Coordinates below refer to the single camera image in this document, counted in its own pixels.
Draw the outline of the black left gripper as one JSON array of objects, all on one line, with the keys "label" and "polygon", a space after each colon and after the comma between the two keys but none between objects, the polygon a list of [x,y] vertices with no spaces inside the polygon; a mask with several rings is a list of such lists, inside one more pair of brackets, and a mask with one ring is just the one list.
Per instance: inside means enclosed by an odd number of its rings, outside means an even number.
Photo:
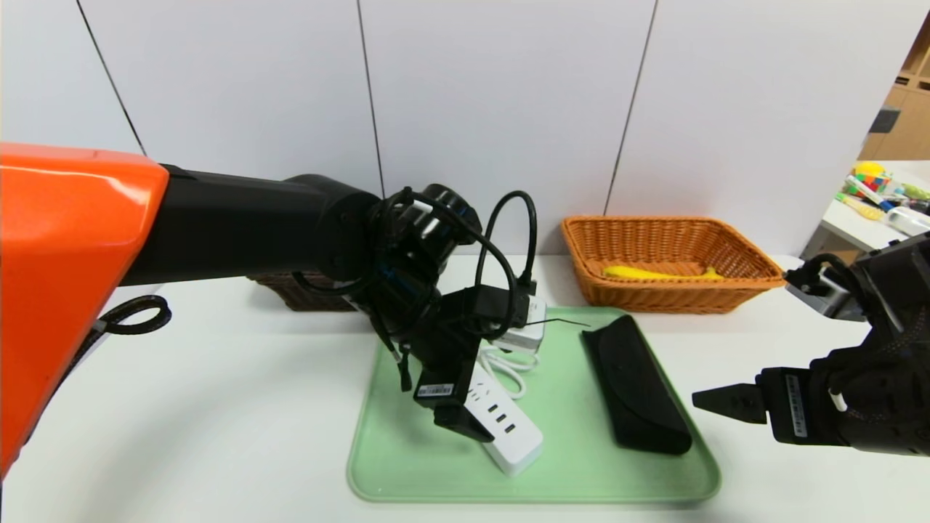
[{"label": "black left gripper", "polygon": [[433,423],[476,442],[492,436],[464,404],[471,385],[481,338],[472,332],[418,332],[410,352],[421,363],[414,400],[433,408]]}]

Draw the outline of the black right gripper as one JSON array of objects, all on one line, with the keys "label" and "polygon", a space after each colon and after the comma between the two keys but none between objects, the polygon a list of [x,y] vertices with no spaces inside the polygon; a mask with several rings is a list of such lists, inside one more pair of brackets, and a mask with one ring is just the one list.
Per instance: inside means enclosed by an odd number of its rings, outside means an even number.
[{"label": "black right gripper", "polygon": [[768,412],[773,437],[785,444],[876,449],[879,425],[841,413],[828,393],[827,378],[838,370],[826,358],[809,368],[764,368],[755,384],[695,392],[692,404],[742,423],[767,424]]}]

